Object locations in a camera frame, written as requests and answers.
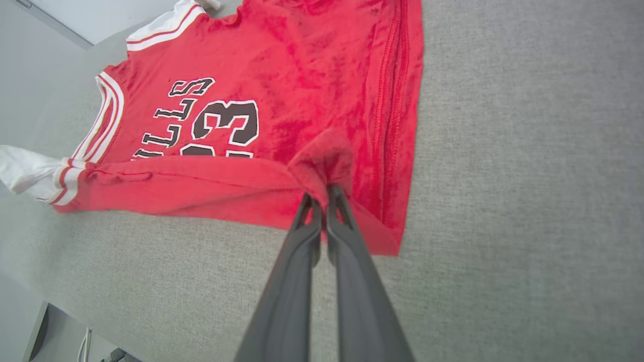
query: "striped trim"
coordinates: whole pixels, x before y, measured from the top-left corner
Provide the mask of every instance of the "striped trim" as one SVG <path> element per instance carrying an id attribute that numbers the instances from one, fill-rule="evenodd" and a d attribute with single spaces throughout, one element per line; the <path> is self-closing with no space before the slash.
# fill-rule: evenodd
<path id="1" fill-rule="evenodd" d="M 94 146 L 85 154 L 83 160 L 87 162 L 97 163 L 105 154 L 108 146 L 111 144 L 112 138 L 118 129 L 120 124 L 121 116 L 123 116 L 123 105 L 124 105 L 124 96 L 123 92 L 118 86 L 118 83 L 110 77 L 107 73 L 102 72 L 99 74 L 99 79 L 102 81 L 105 86 L 107 94 L 110 94 L 113 97 L 114 102 L 112 104 L 112 115 L 109 120 L 109 124 L 105 129 L 105 132 L 100 136 L 100 138 L 94 143 Z"/>
<path id="2" fill-rule="evenodd" d="M 98 133 L 101 124 L 103 123 L 103 118 L 105 117 L 105 111 L 109 107 L 109 105 L 112 103 L 112 97 L 106 95 L 106 90 L 105 86 L 101 82 L 100 78 L 96 77 L 96 86 L 99 87 L 100 91 L 100 96 L 102 98 L 101 103 L 100 103 L 100 111 L 99 114 L 96 116 L 96 120 L 94 121 L 94 125 L 91 127 L 90 132 L 87 134 L 85 139 L 79 144 L 79 146 L 76 148 L 76 151 L 74 151 L 74 154 L 72 158 L 83 158 L 85 157 L 85 154 L 87 153 L 87 148 L 90 146 L 91 140 L 94 139 L 94 136 Z"/>
<path id="3" fill-rule="evenodd" d="M 64 206 L 70 203 L 79 192 L 79 176 L 85 170 L 85 162 L 68 158 L 66 167 L 60 167 L 53 175 L 54 184 L 59 188 L 56 195 L 48 202 Z"/>
<path id="4" fill-rule="evenodd" d="M 154 44 L 176 39 L 204 9 L 194 0 L 181 0 L 175 9 L 157 17 L 152 23 L 137 30 L 127 39 L 128 51 L 136 52 Z"/>
<path id="5" fill-rule="evenodd" d="M 96 121 L 94 121 L 90 133 L 88 133 L 87 137 L 77 147 L 74 156 L 67 159 L 65 165 L 54 173 L 54 184 L 59 191 L 48 201 L 50 204 L 64 206 L 76 197 L 79 188 L 79 177 L 86 168 L 86 162 L 97 163 L 101 160 L 111 144 L 120 124 L 121 116 L 123 116 L 124 97 L 120 86 L 105 72 L 99 74 L 96 80 L 103 98 L 99 115 Z M 96 142 L 94 142 L 91 149 L 87 151 L 91 141 L 101 129 L 110 105 L 112 106 L 112 112 L 109 115 L 109 124 Z"/>

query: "jersey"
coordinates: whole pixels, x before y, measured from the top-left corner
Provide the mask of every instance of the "jersey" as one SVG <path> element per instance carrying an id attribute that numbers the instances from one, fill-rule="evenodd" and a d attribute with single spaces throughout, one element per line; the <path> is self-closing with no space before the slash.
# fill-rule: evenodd
<path id="1" fill-rule="evenodd" d="M 127 38 L 99 114 L 53 174 L 63 213 L 122 209 L 287 229 L 340 184 L 374 254 L 397 254 L 422 71 L 419 0 L 193 0 Z"/>

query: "cable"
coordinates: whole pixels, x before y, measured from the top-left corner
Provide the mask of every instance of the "cable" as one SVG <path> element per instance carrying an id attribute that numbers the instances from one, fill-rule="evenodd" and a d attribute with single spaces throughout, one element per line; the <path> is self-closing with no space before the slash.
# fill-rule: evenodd
<path id="1" fill-rule="evenodd" d="M 90 356 L 90 341 L 91 341 L 91 328 L 87 327 L 85 329 L 85 336 L 80 343 L 79 355 L 77 358 L 78 362 L 88 362 L 88 357 Z"/>
<path id="2" fill-rule="evenodd" d="M 78 356 L 78 358 L 76 359 L 78 362 L 82 362 L 82 361 L 81 361 L 81 356 L 82 356 L 82 348 L 83 348 L 83 347 L 85 347 L 85 337 L 83 337 L 82 342 L 80 343 L 79 356 Z"/>

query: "gray table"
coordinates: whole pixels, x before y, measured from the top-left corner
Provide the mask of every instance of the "gray table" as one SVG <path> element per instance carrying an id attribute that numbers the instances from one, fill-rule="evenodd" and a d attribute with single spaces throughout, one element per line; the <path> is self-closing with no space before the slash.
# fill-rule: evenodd
<path id="1" fill-rule="evenodd" d="M 227 12 L 234 4 L 227 4 Z M 644 3 L 425 1 L 407 229 L 376 264 L 419 361 L 644 356 Z M 99 107 L 87 52 L 35 150 L 63 157 Z M 283 231 L 0 200 L 3 265 L 147 361 L 227 361 Z M 336 360 L 334 270 L 315 270 L 312 357 Z"/>

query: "red fabric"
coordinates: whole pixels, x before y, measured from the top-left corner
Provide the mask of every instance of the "red fabric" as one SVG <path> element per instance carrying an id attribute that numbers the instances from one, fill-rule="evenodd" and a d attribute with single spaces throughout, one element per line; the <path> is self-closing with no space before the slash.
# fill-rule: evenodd
<path id="1" fill-rule="evenodd" d="M 128 52 L 128 60 L 106 68 L 123 97 L 107 103 L 99 133 L 109 132 L 110 117 L 118 125 L 112 122 L 104 154 L 80 173 L 77 195 L 56 208 L 286 229 L 304 191 L 326 207 L 326 186 L 339 184 L 370 251 L 396 255 L 421 71 L 420 0 L 245 0 L 223 19 L 199 15 L 176 39 Z M 203 94 L 169 96 L 175 82 L 206 77 L 214 83 Z M 182 111 L 184 99 L 194 100 L 185 119 L 153 117 Z M 256 138 L 234 136 L 250 129 L 248 117 L 218 128 L 224 116 L 206 112 L 199 126 L 199 115 L 216 101 L 248 107 L 252 101 Z M 119 108 L 120 118 L 112 116 Z M 146 133 L 170 140 L 171 124 L 180 126 L 171 147 L 144 142 Z M 195 129 L 207 135 L 199 138 Z M 101 139 L 90 140 L 75 158 L 100 155 L 90 149 Z M 215 156 L 180 156 L 189 144 L 212 147 Z M 139 149 L 163 156 L 142 158 Z M 252 158 L 225 157 L 227 151 Z"/>

